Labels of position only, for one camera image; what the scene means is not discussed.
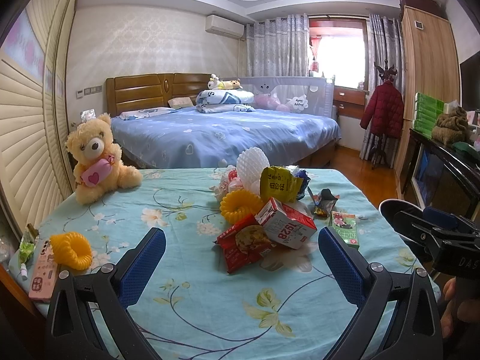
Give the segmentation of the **person's right hand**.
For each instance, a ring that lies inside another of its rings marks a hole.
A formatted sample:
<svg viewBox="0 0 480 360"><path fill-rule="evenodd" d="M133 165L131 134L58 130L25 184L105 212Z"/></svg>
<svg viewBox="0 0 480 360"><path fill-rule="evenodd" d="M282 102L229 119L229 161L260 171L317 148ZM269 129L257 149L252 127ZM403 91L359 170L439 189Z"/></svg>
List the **person's right hand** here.
<svg viewBox="0 0 480 360"><path fill-rule="evenodd" d="M455 320L465 323L479 322L479 300L460 301L456 294L457 289L459 284L456 277L451 278L443 287L444 300L448 302L440 320L443 338L448 338L452 334Z"/></svg>

